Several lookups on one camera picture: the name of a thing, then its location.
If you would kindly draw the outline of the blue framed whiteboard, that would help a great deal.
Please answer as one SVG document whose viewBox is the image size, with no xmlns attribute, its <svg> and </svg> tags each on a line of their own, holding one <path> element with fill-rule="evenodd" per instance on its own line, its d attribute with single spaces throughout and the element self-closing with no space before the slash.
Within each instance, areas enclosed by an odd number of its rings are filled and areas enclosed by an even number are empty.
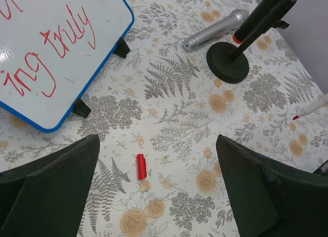
<svg viewBox="0 0 328 237">
<path fill-rule="evenodd" d="M 126 0 L 1 0 L 1 107 L 57 130 L 133 23 Z"/>
</svg>

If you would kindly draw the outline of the red whiteboard marker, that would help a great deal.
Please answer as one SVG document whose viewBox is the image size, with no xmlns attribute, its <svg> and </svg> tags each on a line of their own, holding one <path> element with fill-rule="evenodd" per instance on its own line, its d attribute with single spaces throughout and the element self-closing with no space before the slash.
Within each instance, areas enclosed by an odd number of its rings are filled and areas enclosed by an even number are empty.
<svg viewBox="0 0 328 237">
<path fill-rule="evenodd" d="M 300 117 L 306 116 L 308 114 L 311 114 L 315 111 L 317 111 L 318 109 L 327 106 L 327 94 L 325 94 L 323 97 L 321 97 L 320 99 L 318 99 L 317 101 L 311 103 L 310 105 L 304 107 L 303 109 L 301 109 L 294 117 L 293 120 L 296 120 Z"/>
</svg>

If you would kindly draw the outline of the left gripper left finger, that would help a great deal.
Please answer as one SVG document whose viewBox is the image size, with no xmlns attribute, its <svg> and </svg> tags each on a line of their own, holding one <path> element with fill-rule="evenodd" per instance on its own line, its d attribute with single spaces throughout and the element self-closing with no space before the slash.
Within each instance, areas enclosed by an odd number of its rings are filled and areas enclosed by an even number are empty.
<svg viewBox="0 0 328 237">
<path fill-rule="evenodd" d="M 99 150 L 93 134 L 1 172 L 1 236 L 76 236 Z"/>
</svg>

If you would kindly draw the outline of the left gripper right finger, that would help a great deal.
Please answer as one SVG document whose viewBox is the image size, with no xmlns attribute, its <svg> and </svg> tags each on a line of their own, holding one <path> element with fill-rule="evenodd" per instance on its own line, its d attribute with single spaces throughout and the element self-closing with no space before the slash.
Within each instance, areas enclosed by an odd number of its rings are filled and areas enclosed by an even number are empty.
<svg viewBox="0 0 328 237">
<path fill-rule="evenodd" d="M 327 236 L 327 163 L 305 172 L 223 135 L 216 150 L 240 236 Z"/>
</svg>

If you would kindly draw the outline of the red marker cap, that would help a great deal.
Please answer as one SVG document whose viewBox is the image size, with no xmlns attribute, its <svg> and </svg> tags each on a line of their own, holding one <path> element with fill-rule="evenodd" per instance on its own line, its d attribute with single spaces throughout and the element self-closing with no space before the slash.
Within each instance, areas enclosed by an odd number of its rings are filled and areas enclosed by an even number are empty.
<svg viewBox="0 0 328 237">
<path fill-rule="evenodd" d="M 138 179 L 144 180 L 147 177 L 147 164 L 143 154 L 137 155 Z"/>
</svg>

